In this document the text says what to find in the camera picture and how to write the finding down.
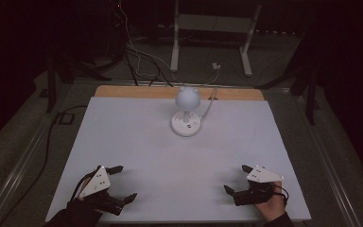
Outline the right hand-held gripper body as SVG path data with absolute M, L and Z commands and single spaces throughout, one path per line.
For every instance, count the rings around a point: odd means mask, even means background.
M 284 179 L 264 167 L 253 167 L 251 173 L 247 173 L 249 187 L 247 190 L 234 192 L 233 200 L 236 206 L 258 204 L 268 201 L 273 192 L 273 183 Z

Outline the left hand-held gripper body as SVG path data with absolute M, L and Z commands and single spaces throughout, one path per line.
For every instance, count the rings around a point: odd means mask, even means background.
M 109 176 L 106 167 L 98 166 L 93 173 L 88 175 L 91 180 L 78 196 L 96 210 L 119 216 L 125 203 L 108 193 L 108 189 L 111 187 Z

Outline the white round table lamp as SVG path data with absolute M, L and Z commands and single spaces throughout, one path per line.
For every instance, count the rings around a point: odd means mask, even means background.
M 195 113 L 200 105 L 199 91 L 193 87 L 181 87 L 175 103 L 180 110 L 171 118 L 172 131 L 183 137 L 197 134 L 201 126 L 201 118 Z

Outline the person's left hand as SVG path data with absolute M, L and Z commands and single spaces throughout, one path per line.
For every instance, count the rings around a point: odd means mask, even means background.
M 86 180 L 84 180 L 81 189 L 80 189 L 80 193 L 84 190 L 84 188 L 88 185 L 89 181 L 91 180 L 91 178 L 87 178 Z

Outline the person's right hand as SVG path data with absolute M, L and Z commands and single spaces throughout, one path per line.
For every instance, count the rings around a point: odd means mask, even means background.
M 281 182 L 273 183 L 273 192 L 274 194 L 268 201 L 255 204 L 255 207 L 266 222 L 273 221 L 285 213 L 285 202 L 284 197 L 282 196 Z

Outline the white table mat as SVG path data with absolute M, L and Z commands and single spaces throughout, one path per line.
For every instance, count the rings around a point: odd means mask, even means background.
M 47 215 L 53 217 L 86 173 L 97 166 L 123 166 L 111 177 L 110 194 L 136 193 L 120 216 L 106 223 L 244 222 L 261 216 L 236 206 L 224 186 L 247 188 L 242 165 L 262 166 L 284 177 L 287 213 L 311 215 L 284 142 L 266 101 L 202 101 L 200 131 L 181 137 L 170 128 L 174 100 L 94 97 L 90 100 Z

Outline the black floor box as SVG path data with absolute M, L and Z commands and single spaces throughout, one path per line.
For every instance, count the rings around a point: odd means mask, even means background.
M 73 113 L 60 113 L 58 124 L 59 125 L 72 125 L 75 119 L 75 115 Z

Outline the black tripod stand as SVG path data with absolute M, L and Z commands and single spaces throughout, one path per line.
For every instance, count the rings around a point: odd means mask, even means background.
M 51 113 L 57 102 L 57 82 L 59 78 L 63 83 L 72 83 L 75 79 L 72 69 L 75 68 L 89 77 L 100 81 L 110 81 L 98 74 L 93 69 L 85 66 L 80 61 L 76 61 L 69 55 L 62 53 L 56 47 L 52 46 L 47 50 L 47 108 L 46 111 Z
M 265 84 L 255 86 L 256 89 L 267 90 L 288 79 L 295 79 L 289 92 L 293 96 L 301 96 L 303 92 L 306 92 L 305 115 L 311 125 L 315 124 L 315 96 L 322 53 L 322 49 L 317 49 L 316 38 L 313 32 L 306 32 L 283 74 Z

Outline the white metal stand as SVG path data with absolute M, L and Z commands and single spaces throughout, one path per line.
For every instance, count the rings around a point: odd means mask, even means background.
M 205 14 L 185 14 L 180 13 L 180 0 L 175 0 L 174 7 L 174 36 L 173 48 L 170 61 L 170 71 L 177 72 L 179 68 L 179 33 L 180 30 L 194 31 L 216 31 L 241 33 L 246 35 L 246 41 L 239 47 L 239 54 L 244 70 L 244 75 L 252 76 L 251 64 L 248 56 L 248 50 L 251 45 L 257 20 L 262 5 L 256 4 L 255 10 L 250 18 L 214 16 Z

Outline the metal floor rail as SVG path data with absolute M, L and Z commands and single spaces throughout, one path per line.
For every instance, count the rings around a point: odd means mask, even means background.
M 50 128 L 53 119 L 44 119 L 38 126 L 37 131 L 31 137 L 26 149 L 20 156 L 14 168 L 9 173 L 8 177 L 4 181 L 3 186 L 0 189 L 0 219 L 4 215 L 7 205 L 12 199 L 15 191 L 20 185 L 22 179 L 26 174 L 31 159 L 37 152 L 37 148 L 43 140 L 43 136 Z
M 341 183 L 340 178 L 332 164 L 330 156 L 327 153 L 325 145 L 322 143 L 320 136 L 317 134 L 316 129 L 310 124 L 305 113 L 305 102 L 301 96 L 293 97 L 294 103 L 296 104 L 300 116 L 304 121 L 306 130 L 308 131 L 312 141 L 315 143 L 316 154 L 318 156 L 322 171 L 329 183 L 331 190 L 334 194 L 335 201 L 339 207 L 342 216 L 348 227 L 363 227 L 357 213 L 355 212 L 353 205 L 346 193 L 346 190 Z

